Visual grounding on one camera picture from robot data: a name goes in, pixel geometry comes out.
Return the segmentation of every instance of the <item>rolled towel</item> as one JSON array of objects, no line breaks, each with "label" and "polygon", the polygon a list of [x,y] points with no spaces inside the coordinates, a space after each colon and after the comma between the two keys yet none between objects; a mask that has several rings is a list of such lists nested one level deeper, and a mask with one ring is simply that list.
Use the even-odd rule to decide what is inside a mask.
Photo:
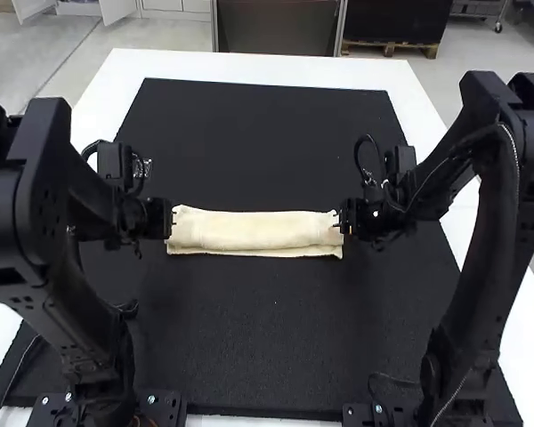
[{"label": "rolled towel", "polygon": [[173,208],[168,254],[342,258],[336,211],[219,212]]}]

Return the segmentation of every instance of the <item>black rubber mat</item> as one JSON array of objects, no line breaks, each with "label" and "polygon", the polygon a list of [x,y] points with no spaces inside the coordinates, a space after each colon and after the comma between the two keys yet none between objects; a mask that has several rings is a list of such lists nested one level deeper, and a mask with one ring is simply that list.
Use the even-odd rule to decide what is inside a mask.
[{"label": "black rubber mat", "polygon": [[[147,196],[205,209],[327,211],[359,191],[352,146],[362,133],[384,149],[405,143],[387,93],[151,79],[117,139],[153,159]],[[372,167],[372,150],[363,155]],[[337,420],[344,403],[368,400],[368,374],[416,380],[458,275],[437,222],[382,253],[347,241],[341,261],[171,257],[161,242],[142,245],[142,261],[127,248],[82,249],[102,297],[140,299],[130,324],[138,387],[179,391],[191,412],[207,414]],[[0,390],[31,334],[20,330]],[[47,349],[9,402],[63,390]],[[491,392],[497,424],[521,425],[501,374]]]}]

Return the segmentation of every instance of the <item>black panel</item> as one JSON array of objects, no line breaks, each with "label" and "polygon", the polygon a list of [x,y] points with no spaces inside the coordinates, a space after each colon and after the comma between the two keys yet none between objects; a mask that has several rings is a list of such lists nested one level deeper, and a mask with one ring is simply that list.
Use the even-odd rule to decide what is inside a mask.
[{"label": "black panel", "polygon": [[344,38],[367,42],[439,43],[451,0],[349,0]]},{"label": "black panel", "polygon": [[220,52],[333,56],[336,0],[217,0]]},{"label": "black panel", "polygon": [[[361,133],[384,149],[405,143],[387,93],[146,80],[117,139],[153,159],[147,196],[327,211],[357,194],[352,146]],[[371,167],[373,151],[363,154]],[[439,223],[380,254],[348,241],[341,261],[142,248],[137,261],[126,248],[85,245],[85,268],[109,301],[140,299],[130,324],[138,385],[178,390],[192,413],[337,420],[344,403],[368,400],[371,372],[416,380],[458,275]],[[27,335],[12,345],[0,383]],[[62,391],[58,373],[45,352],[11,402]],[[491,389],[498,425],[520,425],[501,375]]]}]

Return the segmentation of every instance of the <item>white table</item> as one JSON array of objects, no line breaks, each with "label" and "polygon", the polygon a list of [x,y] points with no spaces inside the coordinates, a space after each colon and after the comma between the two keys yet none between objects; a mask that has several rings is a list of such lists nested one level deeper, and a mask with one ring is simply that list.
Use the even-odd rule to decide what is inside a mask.
[{"label": "white table", "polygon": [[[145,77],[385,90],[389,93],[408,143],[416,147],[418,161],[431,152],[446,132],[445,125],[404,60],[116,49],[105,60],[73,110],[71,132],[77,150],[100,138],[108,141],[114,139]],[[447,82],[447,85],[457,84],[457,81]],[[477,190],[477,181],[471,182],[441,220],[459,266],[465,259],[473,233]],[[0,306],[0,363],[19,323],[17,314]],[[534,427],[534,275],[531,270],[524,278],[506,324],[501,352],[500,365],[524,425]],[[0,427],[24,426],[29,412],[29,409],[21,408],[4,409],[0,415]],[[204,427],[223,427],[225,423],[289,427],[330,424],[220,416],[189,416],[188,419],[190,427],[200,424]]]}]

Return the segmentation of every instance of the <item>wooden pallet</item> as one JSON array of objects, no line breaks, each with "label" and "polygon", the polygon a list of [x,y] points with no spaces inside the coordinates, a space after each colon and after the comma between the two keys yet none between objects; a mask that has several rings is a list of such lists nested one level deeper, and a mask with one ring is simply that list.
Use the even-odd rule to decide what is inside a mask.
[{"label": "wooden pallet", "polygon": [[434,60],[437,58],[437,51],[439,49],[439,43],[435,44],[412,44],[412,43],[386,43],[386,42],[362,42],[354,40],[343,40],[342,42],[342,55],[349,55],[350,48],[352,46],[379,46],[384,48],[384,56],[391,58],[396,47],[413,47],[421,50],[428,60]]}]

